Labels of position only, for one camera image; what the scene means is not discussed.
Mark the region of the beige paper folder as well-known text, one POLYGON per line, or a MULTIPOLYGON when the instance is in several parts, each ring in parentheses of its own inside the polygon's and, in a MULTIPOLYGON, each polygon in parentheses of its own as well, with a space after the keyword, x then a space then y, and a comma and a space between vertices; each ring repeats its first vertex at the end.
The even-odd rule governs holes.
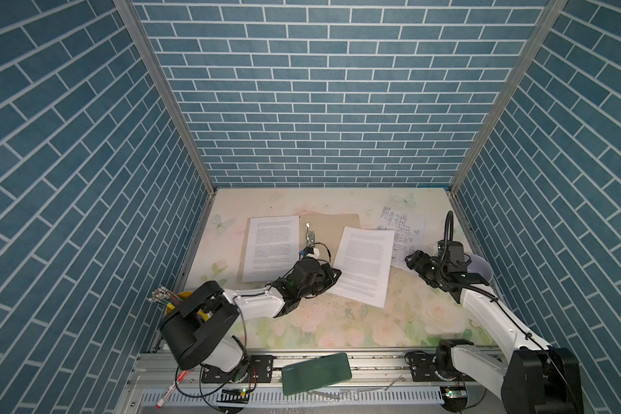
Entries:
MULTIPOLYGON (((338 214, 338 215, 324 215, 324 214, 312 214, 305 216, 297 216, 299 218, 299 236, 300 236, 300 251, 305 248, 305 224, 310 224, 310 230, 315 233, 315 241, 319 246, 320 258, 323 260, 330 260, 329 254, 336 253, 338 245, 343 235, 343 230, 346 227, 359 229, 361 227, 360 217, 356 214, 338 214)), ((243 251, 241 252, 241 263, 238 270, 238 277, 242 280, 243 270, 243 255, 246 248, 246 237, 248 236, 248 223, 246 228, 246 236, 243 244, 243 251)))

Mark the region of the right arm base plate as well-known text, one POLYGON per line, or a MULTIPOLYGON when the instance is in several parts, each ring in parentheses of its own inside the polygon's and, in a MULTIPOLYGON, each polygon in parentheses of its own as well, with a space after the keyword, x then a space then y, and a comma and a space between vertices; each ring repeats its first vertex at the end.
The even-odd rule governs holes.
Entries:
POLYGON ((442 371, 436 365, 435 354, 429 354, 420 350, 412 350, 405 354, 404 359, 412 373, 412 380, 414 382, 474 382, 474 379, 465 374, 452 374, 448 371, 442 371))

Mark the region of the printed text sheet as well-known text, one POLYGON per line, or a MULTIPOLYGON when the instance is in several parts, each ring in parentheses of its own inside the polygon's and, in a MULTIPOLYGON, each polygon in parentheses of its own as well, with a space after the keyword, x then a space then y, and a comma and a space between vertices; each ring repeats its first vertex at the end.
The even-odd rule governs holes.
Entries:
POLYGON ((251 218, 241 279, 245 283, 274 281, 293 267, 299 251, 297 216, 251 218))
POLYGON ((346 227, 334 260, 342 274, 329 292, 384 309, 394 237, 393 230, 346 227))

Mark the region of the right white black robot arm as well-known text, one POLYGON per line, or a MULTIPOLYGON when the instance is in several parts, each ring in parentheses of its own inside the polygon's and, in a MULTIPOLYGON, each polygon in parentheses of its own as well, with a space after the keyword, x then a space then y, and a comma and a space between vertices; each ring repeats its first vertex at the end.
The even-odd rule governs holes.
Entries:
POLYGON ((417 250, 405 265, 430 287, 448 293, 493 338, 503 357, 481 351, 469 340, 443 340, 431 362, 437 377, 478 382, 509 413, 582 413, 580 364, 509 310, 490 285, 491 267, 465 253, 458 241, 440 241, 431 256, 417 250))

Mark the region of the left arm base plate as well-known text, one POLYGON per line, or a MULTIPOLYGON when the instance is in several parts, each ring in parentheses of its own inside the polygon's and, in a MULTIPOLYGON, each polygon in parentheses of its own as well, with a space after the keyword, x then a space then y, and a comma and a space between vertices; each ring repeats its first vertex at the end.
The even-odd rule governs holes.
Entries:
POLYGON ((205 365, 202 371, 204 384, 270 383, 274 370, 272 355, 248 355, 244 357, 231 371, 222 371, 218 367, 205 365))

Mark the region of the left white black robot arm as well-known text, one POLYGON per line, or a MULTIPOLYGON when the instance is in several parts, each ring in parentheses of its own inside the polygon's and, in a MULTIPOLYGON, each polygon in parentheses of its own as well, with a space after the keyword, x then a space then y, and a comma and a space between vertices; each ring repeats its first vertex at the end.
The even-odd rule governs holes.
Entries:
POLYGON ((326 260, 304 257, 285 275, 259 289, 224 289, 211 280, 163 317, 160 334, 180 370, 209 365, 230 373, 248 359, 245 343, 229 336, 236 322, 284 317, 303 300, 329 291, 341 275, 326 260))

